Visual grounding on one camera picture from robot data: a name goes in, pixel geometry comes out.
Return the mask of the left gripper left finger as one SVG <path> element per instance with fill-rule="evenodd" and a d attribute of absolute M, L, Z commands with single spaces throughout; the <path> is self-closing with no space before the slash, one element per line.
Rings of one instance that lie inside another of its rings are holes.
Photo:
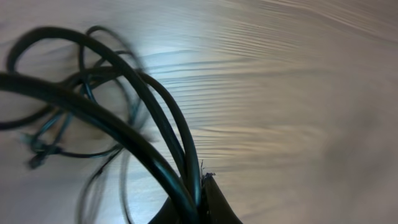
<path fill-rule="evenodd" d="M 184 208 L 184 206 L 174 204 L 173 200 L 168 197 L 149 224 L 183 224 L 180 212 L 184 212 Z"/>

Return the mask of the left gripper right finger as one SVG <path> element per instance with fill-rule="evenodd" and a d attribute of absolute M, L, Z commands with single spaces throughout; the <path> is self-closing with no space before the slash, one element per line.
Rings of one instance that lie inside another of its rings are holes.
<path fill-rule="evenodd" d="M 213 176 L 212 173 L 206 173 L 202 178 L 201 223 L 242 224 Z"/>

